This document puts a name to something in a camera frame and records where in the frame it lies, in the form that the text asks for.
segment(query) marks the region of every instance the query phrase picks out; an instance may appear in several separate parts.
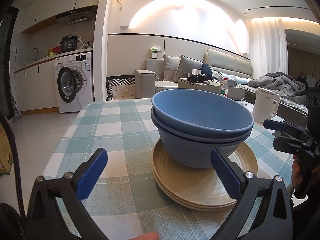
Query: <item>gray comforter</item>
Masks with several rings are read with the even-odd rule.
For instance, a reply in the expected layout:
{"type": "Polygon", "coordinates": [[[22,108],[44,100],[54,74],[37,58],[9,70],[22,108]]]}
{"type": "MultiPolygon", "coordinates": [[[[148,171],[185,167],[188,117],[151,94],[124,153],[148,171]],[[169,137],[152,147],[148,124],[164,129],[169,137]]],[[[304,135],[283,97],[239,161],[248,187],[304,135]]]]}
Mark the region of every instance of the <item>gray comforter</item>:
{"type": "Polygon", "coordinates": [[[252,79],[248,82],[248,86],[266,88],[279,94],[282,98],[306,105],[306,86],[282,72],[266,74],[263,77],[252,79]]]}

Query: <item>dark blue pillow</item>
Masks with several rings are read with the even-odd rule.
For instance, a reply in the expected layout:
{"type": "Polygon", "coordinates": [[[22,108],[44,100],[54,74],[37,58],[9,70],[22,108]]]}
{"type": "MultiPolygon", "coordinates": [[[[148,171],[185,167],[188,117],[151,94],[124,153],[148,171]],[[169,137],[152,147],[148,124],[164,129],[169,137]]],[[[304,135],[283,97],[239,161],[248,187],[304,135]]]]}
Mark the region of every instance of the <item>dark blue pillow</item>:
{"type": "Polygon", "coordinates": [[[212,80],[212,70],[210,69],[210,66],[206,63],[202,64],[201,72],[209,77],[209,80],[212,80]]]}

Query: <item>white curtain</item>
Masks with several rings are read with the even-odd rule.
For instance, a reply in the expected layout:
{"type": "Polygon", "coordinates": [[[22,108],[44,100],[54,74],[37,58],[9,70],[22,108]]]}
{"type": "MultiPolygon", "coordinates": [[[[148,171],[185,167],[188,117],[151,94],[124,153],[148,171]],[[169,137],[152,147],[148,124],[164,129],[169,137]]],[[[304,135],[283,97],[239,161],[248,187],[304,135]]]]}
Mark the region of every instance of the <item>white curtain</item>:
{"type": "Polygon", "coordinates": [[[250,57],[253,76],[267,73],[288,73],[288,48],[281,18],[252,19],[250,26],[250,57]]]}

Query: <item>tissue box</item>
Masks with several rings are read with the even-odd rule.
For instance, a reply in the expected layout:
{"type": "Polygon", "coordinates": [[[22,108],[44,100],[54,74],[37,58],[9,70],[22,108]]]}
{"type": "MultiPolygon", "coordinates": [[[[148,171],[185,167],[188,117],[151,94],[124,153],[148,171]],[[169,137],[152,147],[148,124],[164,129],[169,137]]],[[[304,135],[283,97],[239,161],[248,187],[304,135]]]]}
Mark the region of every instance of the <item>tissue box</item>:
{"type": "Polygon", "coordinates": [[[208,81],[209,77],[208,76],[203,76],[203,75],[194,75],[194,74],[188,74],[188,81],[192,83],[202,83],[204,81],[208,81]]]}
{"type": "Polygon", "coordinates": [[[236,88],[237,87],[237,82],[234,81],[234,80],[229,80],[228,79],[228,87],[236,88]]]}

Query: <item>range hood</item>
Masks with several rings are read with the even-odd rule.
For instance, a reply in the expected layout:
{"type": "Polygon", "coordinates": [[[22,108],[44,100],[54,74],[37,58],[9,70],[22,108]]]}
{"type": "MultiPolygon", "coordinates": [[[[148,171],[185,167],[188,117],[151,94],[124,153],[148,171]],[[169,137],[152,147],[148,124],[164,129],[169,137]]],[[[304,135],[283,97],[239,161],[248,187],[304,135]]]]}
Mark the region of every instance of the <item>range hood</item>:
{"type": "Polygon", "coordinates": [[[88,21],[96,18],[96,10],[93,6],[74,9],[56,16],[56,20],[63,25],[88,21]]]}

